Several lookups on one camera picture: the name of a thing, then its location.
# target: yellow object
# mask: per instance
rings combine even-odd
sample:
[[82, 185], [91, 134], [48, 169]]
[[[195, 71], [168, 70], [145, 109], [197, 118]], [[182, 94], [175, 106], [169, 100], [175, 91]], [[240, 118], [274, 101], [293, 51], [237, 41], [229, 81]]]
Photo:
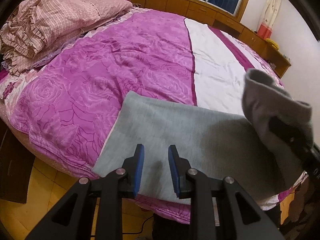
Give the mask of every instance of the yellow object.
[[268, 42], [272, 47], [274, 47], [276, 50], [279, 50], [279, 45], [278, 44], [276, 44], [276, 42], [275, 41], [273, 41], [273, 40], [271, 40], [271, 39], [269, 39], [269, 38], [267, 38], [266, 39], [266, 42]]

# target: wall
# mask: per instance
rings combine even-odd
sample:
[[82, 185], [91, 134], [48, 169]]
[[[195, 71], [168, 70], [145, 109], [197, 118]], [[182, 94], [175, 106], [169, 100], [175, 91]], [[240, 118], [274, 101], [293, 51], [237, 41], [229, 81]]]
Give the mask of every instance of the wall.
[[291, 59], [281, 81], [294, 99], [312, 105], [315, 141], [320, 144], [320, 43], [288, 0], [281, 1], [271, 39]]
[[266, 1], [267, 0], [249, 0], [240, 22], [249, 29], [256, 31]]

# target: white stripe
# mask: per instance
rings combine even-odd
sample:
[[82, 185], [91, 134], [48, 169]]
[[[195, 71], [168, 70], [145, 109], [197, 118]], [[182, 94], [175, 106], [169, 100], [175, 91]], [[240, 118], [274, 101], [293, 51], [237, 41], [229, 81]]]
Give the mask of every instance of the white stripe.
[[224, 36], [231, 41], [241, 52], [242, 54], [250, 61], [250, 63], [254, 66], [254, 68], [261, 70], [267, 74], [268, 71], [261, 66], [261, 64], [258, 62], [258, 60], [256, 60], [251, 54], [250, 52], [248, 52], [244, 47], [242, 47], [236, 40], [234, 37], [232, 37], [231, 35], [229, 35], [228, 33], [222, 32], [224, 34]]
[[195, 89], [199, 107], [243, 115], [245, 70], [207, 25], [185, 19], [195, 56]]

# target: metal screw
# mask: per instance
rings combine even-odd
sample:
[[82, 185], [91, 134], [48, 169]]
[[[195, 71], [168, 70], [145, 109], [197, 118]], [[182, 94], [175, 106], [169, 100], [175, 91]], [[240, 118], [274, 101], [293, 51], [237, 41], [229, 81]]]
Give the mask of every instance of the metal screw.
[[79, 179], [79, 183], [84, 185], [87, 184], [89, 182], [89, 179], [86, 177], [82, 177], [81, 179]]
[[188, 173], [190, 175], [196, 175], [198, 173], [198, 171], [196, 169], [191, 168], [191, 169], [188, 170]]
[[224, 179], [226, 181], [226, 183], [228, 184], [233, 184], [235, 182], [235, 179], [233, 177], [227, 176]]
[[125, 169], [124, 169], [124, 168], [119, 168], [119, 169], [117, 169], [117, 170], [116, 170], [116, 174], [118, 174], [118, 175], [123, 175], [123, 174], [125, 174]]

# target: black cable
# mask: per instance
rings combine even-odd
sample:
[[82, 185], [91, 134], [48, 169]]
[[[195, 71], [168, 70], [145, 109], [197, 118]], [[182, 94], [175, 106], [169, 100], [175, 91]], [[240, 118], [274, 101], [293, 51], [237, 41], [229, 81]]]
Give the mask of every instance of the black cable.
[[123, 235], [138, 235], [138, 234], [141, 234], [142, 231], [143, 231], [144, 224], [145, 224], [149, 219], [151, 219], [151, 218], [153, 218], [153, 216], [147, 218], [147, 219], [142, 223], [142, 227], [141, 227], [141, 231], [140, 231], [140, 232], [138, 232], [138, 233], [122, 233], [122, 234], [123, 234]]

